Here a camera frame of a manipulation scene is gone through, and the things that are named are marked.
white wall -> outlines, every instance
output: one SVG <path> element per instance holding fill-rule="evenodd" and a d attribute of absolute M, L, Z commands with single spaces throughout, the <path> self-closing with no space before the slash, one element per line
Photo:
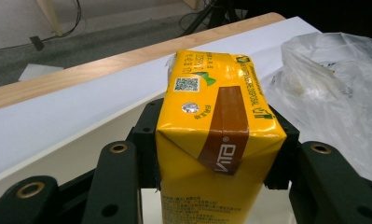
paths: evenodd
<path fill-rule="evenodd" d="M 79 0 L 83 20 L 75 34 L 151 19 L 186 14 L 181 0 Z M 76 21 L 76 0 L 52 0 L 64 32 Z M 53 28 L 35 0 L 0 0 L 0 49 L 29 44 L 30 36 L 53 36 Z"/>

gray floor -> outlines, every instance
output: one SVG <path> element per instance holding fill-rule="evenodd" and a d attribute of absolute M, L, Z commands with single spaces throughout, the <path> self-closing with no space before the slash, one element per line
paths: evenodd
<path fill-rule="evenodd" d="M 17 82 L 28 63 L 69 68 L 176 38 L 183 32 L 180 26 L 187 27 L 195 18 L 177 16 L 56 39 L 41 51 L 33 45 L 0 50 L 0 86 Z M 202 24 L 198 31 L 204 29 Z"/>

wooden table edge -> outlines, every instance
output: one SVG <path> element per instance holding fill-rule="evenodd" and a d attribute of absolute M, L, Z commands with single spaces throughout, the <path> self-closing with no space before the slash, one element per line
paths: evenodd
<path fill-rule="evenodd" d="M 9 84 L 0 87 L 0 108 L 72 87 L 76 84 L 106 76 L 128 67 L 146 63 L 173 54 L 179 49 L 194 48 L 283 20 L 285 18 L 282 15 L 272 12 L 245 21 L 231 23 L 141 49 L 135 49 L 91 63 L 84 63 L 42 77 Z"/>

transparent plastic bag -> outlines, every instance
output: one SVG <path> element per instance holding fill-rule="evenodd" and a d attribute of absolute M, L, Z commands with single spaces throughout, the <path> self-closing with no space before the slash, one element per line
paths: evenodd
<path fill-rule="evenodd" d="M 269 103 L 300 141 L 336 147 L 372 180 L 372 39 L 309 34 L 282 44 L 283 68 L 266 87 Z"/>

piece of paper on floor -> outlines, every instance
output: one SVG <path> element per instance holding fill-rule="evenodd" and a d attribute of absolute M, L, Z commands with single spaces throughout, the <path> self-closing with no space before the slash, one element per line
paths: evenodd
<path fill-rule="evenodd" d="M 28 63 L 25 70 L 22 72 L 19 81 L 28 80 L 34 77 L 41 77 L 43 75 L 47 75 L 61 70 L 63 70 L 62 67 Z"/>

